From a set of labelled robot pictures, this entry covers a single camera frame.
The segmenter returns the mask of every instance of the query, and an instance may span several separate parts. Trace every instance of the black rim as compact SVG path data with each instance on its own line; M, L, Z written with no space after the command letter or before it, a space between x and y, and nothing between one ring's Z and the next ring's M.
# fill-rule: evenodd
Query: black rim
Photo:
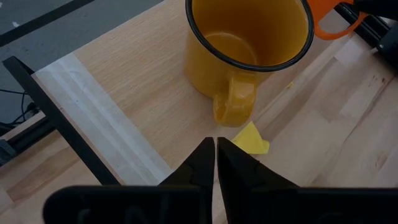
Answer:
M216 57L218 57L219 59L221 59L222 61L224 61L230 65L233 65L235 67L242 68L245 70L254 71L254 72L274 72L274 71L282 70L284 68L292 66L293 64L298 62L308 52L308 50L311 46L313 36L314 36L314 28L313 28L314 25L313 25L312 12L311 12L310 6L308 5L307 0L302 0L302 3L303 3L303 6L305 9L305 12L307 13L307 18L308 18L308 36L307 36L307 40L306 40L303 48L294 58L288 60L287 62L280 63L278 65L269 65L269 66L259 66L259 65L250 65L250 64L242 63L242 62L234 60L234 59L228 57L227 55L221 53L220 51L215 49L199 31L199 28L195 22L195 19L193 18L192 0L185 0L185 10L187 12L188 22L189 22L189 25L190 25L193 33L195 34L195 36L197 37L199 42L203 46L205 46L206 49L209 50L213 55L215 55Z

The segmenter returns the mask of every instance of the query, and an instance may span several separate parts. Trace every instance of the gray floor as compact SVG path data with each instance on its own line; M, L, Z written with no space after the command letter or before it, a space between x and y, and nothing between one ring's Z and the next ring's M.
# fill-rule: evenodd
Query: gray floor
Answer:
M0 33L23 24L71 0L0 0ZM101 34L126 22L161 0L95 0L89 5L0 49L0 61L16 56L33 70L45 67ZM0 65L0 89L23 91ZM25 98L24 106L31 102ZM21 114L21 95L0 92L0 121L9 123Z

